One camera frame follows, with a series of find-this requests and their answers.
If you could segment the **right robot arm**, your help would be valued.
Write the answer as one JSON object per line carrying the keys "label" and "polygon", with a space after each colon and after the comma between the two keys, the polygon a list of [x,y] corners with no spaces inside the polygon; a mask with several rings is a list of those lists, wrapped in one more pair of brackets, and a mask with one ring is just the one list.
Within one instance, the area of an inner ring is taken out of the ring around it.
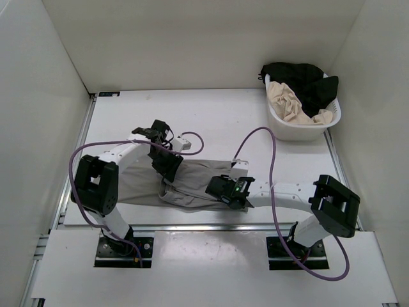
{"label": "right robot arm", "polygon": [[316,242],[330,235],[352,238],[360,197],[330,175],[320,175],[310,184],[263,183],[252,177],[233,180],[226,175],[212,177],[206,194],[233,210],[267,207],[295,209],[310,216],[297,222],[290,231],[287,248],[303,255]]}

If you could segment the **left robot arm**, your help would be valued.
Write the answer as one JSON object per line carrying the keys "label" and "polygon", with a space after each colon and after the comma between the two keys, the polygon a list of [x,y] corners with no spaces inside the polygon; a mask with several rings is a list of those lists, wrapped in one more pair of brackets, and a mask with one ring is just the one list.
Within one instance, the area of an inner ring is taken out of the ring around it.
{"label": "left robot arm", "polygon": [[172,132],[166,122],[155,120],[151,127],[134,129],[124,141],[112,142],[112,149],[96,156],[84,155],[77,170],[71,172],[71,200],[86,222],[99,228],[108,246],[120,256],[139,256],[132,228],[116,208],[120,175],[143,157],[150,158],[153,169],[172,182],[183,161],[180,155],[191,144]]}

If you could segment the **grey trousers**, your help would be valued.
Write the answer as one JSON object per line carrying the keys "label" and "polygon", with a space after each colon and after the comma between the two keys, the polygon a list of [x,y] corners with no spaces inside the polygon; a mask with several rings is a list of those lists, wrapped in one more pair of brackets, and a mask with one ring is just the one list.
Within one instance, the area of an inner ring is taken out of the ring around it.
{"label": "grey trousers", "polygon": [[173,182],[165,180],[147,156],[131,164],[119,177],[118,202],[131,205],[174,207],[182,210],[227,210],[205,193],[214,176],[229,175],[229,161],[185,159]]}

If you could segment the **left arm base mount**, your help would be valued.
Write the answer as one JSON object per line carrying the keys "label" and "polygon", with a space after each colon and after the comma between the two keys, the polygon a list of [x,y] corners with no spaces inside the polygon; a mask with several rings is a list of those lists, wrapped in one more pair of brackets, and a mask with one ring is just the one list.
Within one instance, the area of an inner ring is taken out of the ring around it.
{"label": "left arm base mount", "polygon": [[153,260],[154,237],[128,234],[133,245],[101,234],[96,247],[94,267],[120,269],[150,269]]}

